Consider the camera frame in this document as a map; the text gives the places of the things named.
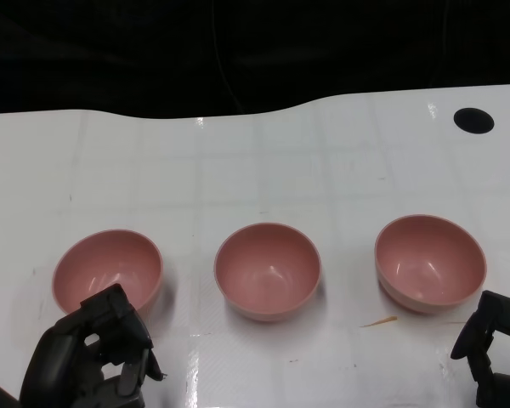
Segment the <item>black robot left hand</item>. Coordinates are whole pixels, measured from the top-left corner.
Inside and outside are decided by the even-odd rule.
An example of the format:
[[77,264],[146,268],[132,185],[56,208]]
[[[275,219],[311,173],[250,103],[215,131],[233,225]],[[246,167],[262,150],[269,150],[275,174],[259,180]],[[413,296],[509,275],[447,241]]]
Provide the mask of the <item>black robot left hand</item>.
[[24,407],[142,407],[146,378],[165,379],[145,323],[118,284],[89,297],[40,338]]

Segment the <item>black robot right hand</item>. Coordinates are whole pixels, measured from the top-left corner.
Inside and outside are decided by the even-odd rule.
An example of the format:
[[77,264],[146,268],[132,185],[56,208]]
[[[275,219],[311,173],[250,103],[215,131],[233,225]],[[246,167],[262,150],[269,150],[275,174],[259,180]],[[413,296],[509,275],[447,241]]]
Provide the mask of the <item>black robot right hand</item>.
[[493,372],[488,355],[495,332],[510,337],[510,297],[485,290],[450,355],[453,360],[467,360],[478,385],[478,407],[510,407],[510,375]]

